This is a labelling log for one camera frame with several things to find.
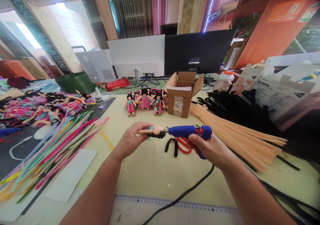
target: curtain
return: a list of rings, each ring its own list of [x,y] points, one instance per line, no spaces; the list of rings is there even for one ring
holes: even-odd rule
[[[168,0],[152,0],[153,34],[160,35],[160,26],[167,23]]]
[[[119,38],[153,34],[152,0],[109,0]]]
[[[82,0],[82,2],[100,49],[109,49],[107,43],[108,36],[103,26],[102,18],[100,16],[96,0]]]

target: poster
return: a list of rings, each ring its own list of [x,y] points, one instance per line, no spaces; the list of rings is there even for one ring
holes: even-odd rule
[[[319,7],[320,7],[320,1],[313,4],[308,9],[306,9],[306,11],[301,16],[301,18],[298,20],[298,22],[306,22],[306,21],[310,20],[313,17],[313,15],[317,12]]]
[[[267,21],[273,23],[294,20],[306,2],[307,0],[295,0],[279,3],[273,8]]]

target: forearm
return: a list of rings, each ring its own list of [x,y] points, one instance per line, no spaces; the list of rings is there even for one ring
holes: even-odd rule
[[[240,160],[222,172],[244,224],[296,224]]]
[[[120,168],[121,160],[109,156],[60,225],[108,224]]]

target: green container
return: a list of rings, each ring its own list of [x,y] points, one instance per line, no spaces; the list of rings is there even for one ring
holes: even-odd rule
[[[96,87],[85,72],[63,75],[56,78],[55,81],[65,93],[70,94],[77,94],[76,90],[80,93],[90,94]]]

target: white monitor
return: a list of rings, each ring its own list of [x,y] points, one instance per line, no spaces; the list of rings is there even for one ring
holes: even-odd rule
[[[117,79],[113,71],[109,50],[84,51],[75,54],[84,71],[94,83],[107,83]]]
[[[143,73],[164,75],[164,40],[165,35],[134,37],[109,40],[108,46],[118,76],[138,76]]]

